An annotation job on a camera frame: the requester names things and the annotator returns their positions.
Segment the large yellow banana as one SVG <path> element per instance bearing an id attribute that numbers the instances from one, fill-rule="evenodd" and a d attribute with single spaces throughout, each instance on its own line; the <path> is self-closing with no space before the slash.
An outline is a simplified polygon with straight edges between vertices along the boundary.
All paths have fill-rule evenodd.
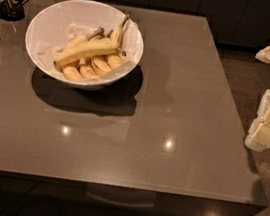
<path id="1" fill-rule="evenodd" d="M 99 55 L 109 55 L 117 52 L 118 43 L 110 40 L 110 38 L 102 38 L 94 41 L 81 42 L 71 48 L 65 48 L 54 59 L 56 67 L 62 67 L 81 58 L 91 58 Z"/>

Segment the banana bunch in bowl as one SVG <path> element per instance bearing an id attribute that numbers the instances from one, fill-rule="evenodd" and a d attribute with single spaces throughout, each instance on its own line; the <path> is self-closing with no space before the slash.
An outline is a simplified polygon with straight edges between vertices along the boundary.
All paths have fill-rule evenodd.
<path id="1" fill-rule="evenodd" d="M 113 54 L 93 56 L 91 58 L 81 58 L 75 62 L 67 64 L 65 66 L 56 67 L 60 69 L 62 74 L 67 80 L 81 81 L 89 79 L 99 79 L 109 73 L 111 70 L 119 67 L 125 61 L 120 57 L 121 49 L 121 39 L 123 36 L 123 29 L 125 23 L 128 21 L 130 14 L 124 16 L 122 22 L 113 28 L 108 34 L 105 34 L 103 27 L 98 27 L 93 33 L 80 35 L 71 39 L 65 48 L 71 48 L 72 46 L 78 45 L 79 43 L 94 41 L 104 38 L 110 38 L 110 40 L 118 43 L 119 49 Z"/>

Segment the white ceramic bowl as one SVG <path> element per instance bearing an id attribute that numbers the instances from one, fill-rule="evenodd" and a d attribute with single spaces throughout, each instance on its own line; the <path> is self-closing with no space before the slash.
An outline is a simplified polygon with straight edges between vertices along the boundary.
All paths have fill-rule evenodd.
<path id="1" fill-rule="evenodd" d="M 45 8 L 30 22 L 25 35 L 26 50 L 33 61 L 35 44 L 38 41 L 64 48 L 69 39 L 67 32 L 70 25 L 83 26 L 90 30 L 103 27 L 108 32 L 118 26 L 124 16 L 125 13 L 118 9 L 99 2 L 69 0 L 56 3 Z M 100 89 L 106 85 L 86 87 L 63 83 L 86 90 Z"/>

